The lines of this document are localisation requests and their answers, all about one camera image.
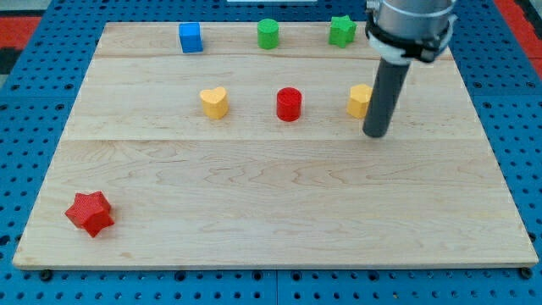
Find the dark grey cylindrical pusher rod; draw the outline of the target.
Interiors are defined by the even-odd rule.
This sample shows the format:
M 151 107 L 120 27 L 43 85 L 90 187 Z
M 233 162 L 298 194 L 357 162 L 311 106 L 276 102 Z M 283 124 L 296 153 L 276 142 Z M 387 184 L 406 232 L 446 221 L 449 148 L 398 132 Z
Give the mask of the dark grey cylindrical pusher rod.
M 395 106 L 401 94 L 410 64 L 392 64 L 381 59 L 362 131 L 366 136 L 381 138 L 386 135 Z

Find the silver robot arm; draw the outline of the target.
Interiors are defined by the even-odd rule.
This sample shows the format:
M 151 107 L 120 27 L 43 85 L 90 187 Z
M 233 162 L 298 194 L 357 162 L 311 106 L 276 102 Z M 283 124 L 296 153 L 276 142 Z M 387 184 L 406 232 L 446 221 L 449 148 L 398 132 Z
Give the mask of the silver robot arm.
M 433 63 L 447 48 L 456 16 L 455 0 L 367 0 L 365 34 L 380 54 L 362 131 L 387 133 L 412 61 Z

